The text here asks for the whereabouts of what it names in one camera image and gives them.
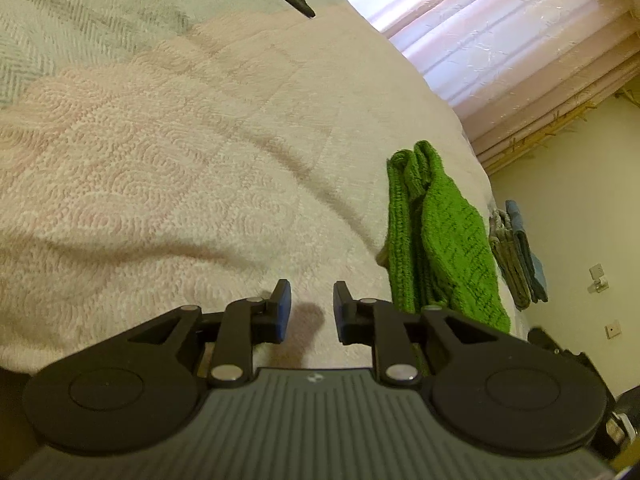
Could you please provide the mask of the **green knit sweater vest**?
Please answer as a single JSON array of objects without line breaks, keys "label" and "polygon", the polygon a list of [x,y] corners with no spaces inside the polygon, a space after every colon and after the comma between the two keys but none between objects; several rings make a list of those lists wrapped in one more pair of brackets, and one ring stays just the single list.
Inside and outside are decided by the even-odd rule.
[{"label": "green knit sweater vest", "polygon": [[494,256],[483,218],[426,141],[386,162],[384,266],[401,312],[428,306],[459,312],[507,333]]}]

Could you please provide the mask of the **folded blue garment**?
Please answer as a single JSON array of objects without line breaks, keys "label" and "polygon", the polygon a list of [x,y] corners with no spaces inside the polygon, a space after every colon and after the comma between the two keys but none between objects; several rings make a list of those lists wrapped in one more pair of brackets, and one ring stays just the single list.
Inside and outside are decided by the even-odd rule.
[{"label": "folded blue garment", "polygon": [[516,251],[529,288],[530,299],[534,304],[539,301],[547,302],[549,298],[544,267],[530,248],[524,218],[515,200],[506,200],[506,214],[511,221]]}]

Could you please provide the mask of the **pink curtain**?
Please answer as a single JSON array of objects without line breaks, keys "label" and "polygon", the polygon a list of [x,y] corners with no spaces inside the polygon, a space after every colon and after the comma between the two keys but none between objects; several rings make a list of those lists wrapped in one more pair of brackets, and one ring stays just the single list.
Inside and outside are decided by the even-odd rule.
[{"label": "pink curtain", "polygon": [[639,0],[348,0],[496,172],[639,73]]}]

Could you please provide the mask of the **folded olive grey garments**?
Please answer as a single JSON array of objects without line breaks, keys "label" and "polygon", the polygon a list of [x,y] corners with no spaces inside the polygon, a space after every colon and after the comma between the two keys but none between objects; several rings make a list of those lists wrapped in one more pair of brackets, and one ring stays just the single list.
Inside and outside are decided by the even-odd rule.
[{"label": "folded olive grey garments", "polygon": [[515,307],[520,311],[526,310],[530,305],[530,296],[525,272],[518,256],[510,220],[500,209],[491,213],[488,240]]}]

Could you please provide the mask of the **white wall plug adapter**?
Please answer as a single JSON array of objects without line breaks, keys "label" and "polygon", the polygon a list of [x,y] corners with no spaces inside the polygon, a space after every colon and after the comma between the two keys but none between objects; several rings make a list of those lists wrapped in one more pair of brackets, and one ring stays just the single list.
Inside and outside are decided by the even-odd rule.
[{"label": "white wall plug adapter", "polygon": [[608,289],[608,279],[605,276],[603,266],[601,263],[592,266],[589,269],[591,284],[588,287],[588,292],[593,294],[596,292],[600,294],[600,292],[604,292],[605,289]]}]

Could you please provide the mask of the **wall socket plate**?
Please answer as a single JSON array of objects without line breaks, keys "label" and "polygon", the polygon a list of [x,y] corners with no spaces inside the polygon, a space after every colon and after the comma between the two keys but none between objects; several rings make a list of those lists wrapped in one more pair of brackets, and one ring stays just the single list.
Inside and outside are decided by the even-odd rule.
[{"label": "wall socket plate", "polygon": [[620,326],[620,322],[614,321],[610,324],[606,324],[605,333],[608,339],[613,339],[617,336],[620,336],[620,334],[622,333],[622,326]]}]

